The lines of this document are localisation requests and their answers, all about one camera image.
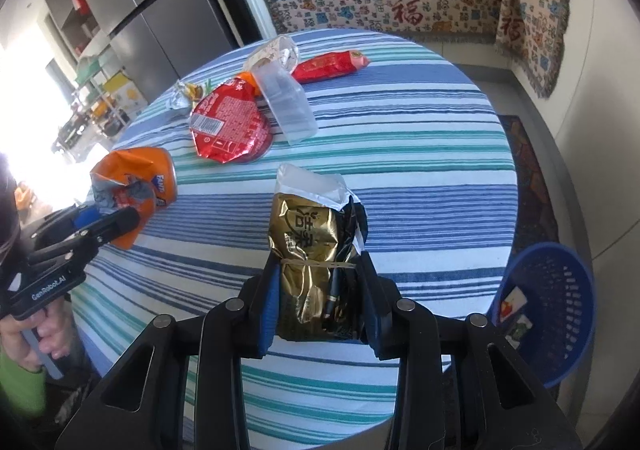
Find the white wall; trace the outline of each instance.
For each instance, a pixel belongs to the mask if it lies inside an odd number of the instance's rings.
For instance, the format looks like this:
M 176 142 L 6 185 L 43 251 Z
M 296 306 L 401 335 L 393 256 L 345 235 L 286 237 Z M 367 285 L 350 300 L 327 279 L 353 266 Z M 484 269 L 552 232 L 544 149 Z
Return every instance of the white wall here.
M 510 60 L 495 51 L 493 44 L 474 44 L 468 42 L 443 42 L 444 58 L 454 64 L 469 64 L 472 66 L 489 66 L 489 68 L 509 69 Z
M 626 0 L 571 0 L 558 86 L 536 98 L 554 135 L 589 234 L 596 335 L 578 422 L 588 442 L 640 370 L 640 22 Z
M 76 72 L 73 66 L 69 64 L 44 23 L 48 13 L 49 9 L 44 0 L 6 0 L 0 8 L 0 44 L 8 48 L 32 26 L 38 26 L 62 72 L 69 80 L 74 80 Z
M 36 22 L 43 7 L 44 0 L 6 0 L 0 8 L 0 44 L 7 49 Z

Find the foil wrapper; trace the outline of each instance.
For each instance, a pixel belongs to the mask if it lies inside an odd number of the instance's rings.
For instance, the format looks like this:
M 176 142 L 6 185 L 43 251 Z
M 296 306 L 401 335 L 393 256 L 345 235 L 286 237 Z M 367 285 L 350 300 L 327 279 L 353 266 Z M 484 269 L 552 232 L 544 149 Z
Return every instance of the foil wrapper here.
M 291 37 L 277 36 L 253 50 L 242 65 L 242 71 L 251 71 L 270 62 L 280 62 L 284 69 L 292 72 L 298 65 L 300 52 Z
M 269 122 L 255 104 L 254 87 L 235 77 L 196 105 L 189 129 L 198 156 L 219 163 L 253 161 L 273 141 Z
M 281 259 L 276 333 L 296 341 L 357 338 L 360 304 L 350 261 L 366 238 L 364 207 L 339 176 L 284 165 L 278 178 L 269 227 L 270 247 Z M 306 188 L 295 188 L 303 179 Z M 324 185 L 318 194 L 310 191 L 314 181 Z
M 197 84 L 178 81 L 174 84 L 174 91 L 166 101 L 169 109 L 193 109 L 204 96 L 204 88 Z

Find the blue striped tablecloth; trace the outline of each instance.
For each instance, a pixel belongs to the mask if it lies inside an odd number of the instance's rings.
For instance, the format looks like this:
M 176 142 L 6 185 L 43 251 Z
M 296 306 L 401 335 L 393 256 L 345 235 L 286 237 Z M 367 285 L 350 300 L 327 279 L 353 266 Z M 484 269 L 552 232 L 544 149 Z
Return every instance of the blue striped tablecloth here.
M 73 293 L 90 356 L 104 373 L 159 313 L 202 315 L 238 294 L 268 256 L 276 169 L 286 161 L 340 173 L 369 217 L 367 249 L 378 273 L 438 315 L 487 311 L 513 239 L 513 160 L 487 98 L 441 56 L 398 37 L 354 30 L 294 36 L 303 59 L 357 49 L 371 60 L 352 76 L 308 84 L 319 133 L 274 144 L 245 165 L 199 159 L 188 119 L 167 95 L 129 126 L 119 148 L 168 149 L 178 199 L 156 213 L 135 246 L 104 247 Z M 213 86 L 241 71 L 255 46 L 223 55 L 188 77 Z M 196 364 L 185 429 L 193 419 Z M 301 449 L 361 432 L 394 409 L 398 363 L 368 346 L 276 338 L 263 360 L 242 368 L 252 447 Z

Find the red bag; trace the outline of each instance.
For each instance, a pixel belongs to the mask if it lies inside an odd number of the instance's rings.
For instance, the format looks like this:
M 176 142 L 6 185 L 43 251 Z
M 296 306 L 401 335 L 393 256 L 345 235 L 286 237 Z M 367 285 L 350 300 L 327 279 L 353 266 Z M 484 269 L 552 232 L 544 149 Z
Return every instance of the red bag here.
M 231 78 L 204 97 L 189 123 L 198 156 L 220 163 L 252 161 L 273 141 L 269 122 L 255 104 L 254 87 Z
M 355 73 L 368 65 L 369 59 L 356 50 L 324 53 L 301 62 L 291 75 L 300 84 L 306 84 Z

